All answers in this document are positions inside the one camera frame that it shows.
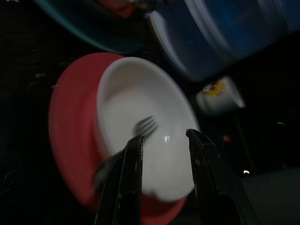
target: red plate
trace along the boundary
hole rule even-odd
[[[77,200],[94,211],[92,178],[102,162],[93,136],[97,89],[106,68],[120,58],[95,53],[76,60],[60,76],[50,102],[49,133],[60,173]],[[168,224],[184,202],[162,203],[143,195],[142,225]]]

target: white mug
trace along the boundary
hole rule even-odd
[[[196,95],[196,100],[202,112],[208,116],[219,116],[246,107],[237,86],[228,76],[206,85]]]

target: teal bowl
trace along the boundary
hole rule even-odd
[[[84,0],[34,1],[69,32],[99,49],[130,54],[142,46],[144,36],[142,20],[118,17],[104,7],[99,13],[95,13],[97,8],[84,5]]]

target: dark background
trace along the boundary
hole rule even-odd
[[[195,104],[194,96],[205,83],[183,80],[164,59],[150,31],[146,36],[142,50],[133,56],[158,64],[180,85],[202,131],[240,177],[245,169],[252,176],[300,165],[300,33],[216,75],[230,75],[247,105],[219,118],[204,117]],[[64,69],[99,51],[31,1],[0,0],[0,224],[93,223],[94,215],[79,205],[56,167],[48,136],[48,106]],[[231,142],[224,142],[223,135]],[[192,193],[174,223],[198,221],[194,200]]]

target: bowl rim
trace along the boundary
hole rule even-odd
[[[189,117],[195,123],[196,128],[198,130],[200,130],[198,120],[195,116],[195,112],[194,112],[192,106],[190,105],[190,102],[188,101],[187,97],[185,96],[185,94],[183,93],[181,88],[178,86],[178,84],[162,68],[160,68],[156,64],[154,64],[148,60],[145,60],[145,59],[141,59],[138,57],[125,57],[125,58],[116,60],[105,70],[105,72],[103,73],[103,75],[101,77],[101,80],[100,80],[100,83],[98,86],[98,90],[97,90],[97,106],[96,106],[97,125],[98,125],[100,133],[102,135],[106,150],[108,151],[109,154],[110,154],[109,149],[112,149],[112,144],[109,141],[107,129],[106,129],[105,123],[104,123],[104,117],[103,117],[103,114],[101,113],[101,109],[104,104],[105,86],[107,84],[107,81],[108,81],[111,73],[115,69],[117,69],[118,67],[120,67],[124,64],[131,63],[131,62],[138,63],[140,65],[148,67],[149,69],[152,69],[153,72],[156,72],[158,74],[158,76],[160,76],[160,78],[162,78],[162,80],[171,87],[171,89],[174,92],[174,94],[176,95],[177,99],[180,101],[180,104],[185,106],[186,112],[188,112],[190,114]]]

